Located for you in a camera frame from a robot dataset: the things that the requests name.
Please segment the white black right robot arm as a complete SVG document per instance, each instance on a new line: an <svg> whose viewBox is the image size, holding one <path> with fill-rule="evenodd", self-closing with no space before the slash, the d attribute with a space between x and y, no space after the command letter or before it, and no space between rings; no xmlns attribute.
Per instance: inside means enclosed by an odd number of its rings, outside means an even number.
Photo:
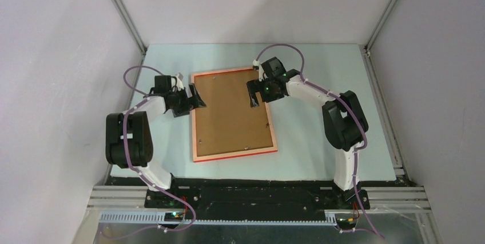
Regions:
<svg viewBox="0 0 485 244"><path fill-rule="evenodd" d="M286 70L276 57L265 62L254 60L258 77L247 82L251 107L294 97L321 110L324 134L338 153L335 156L333 202L346 209L359 193L357 177L359 150L367 145L368 122L353 91L335 94L303 78L298 70Z"/></svg>

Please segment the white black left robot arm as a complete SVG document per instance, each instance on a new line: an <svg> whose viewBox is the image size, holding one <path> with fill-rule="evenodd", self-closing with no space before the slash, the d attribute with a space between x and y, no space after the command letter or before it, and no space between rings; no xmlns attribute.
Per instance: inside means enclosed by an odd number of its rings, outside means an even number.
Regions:
<svg viewBox="0 0 485 244"><path fill-rule="evenodd" d="M153 191L166 207L180 203L181 193L171 186L172 174L153 161L154 144L150 130L156 118L171 111L175 118L206 107L194 83L184 86L181 76L157 75L154 86L142 101L122 113L106 117L105 157L109 164L130 169Z"/></svg>

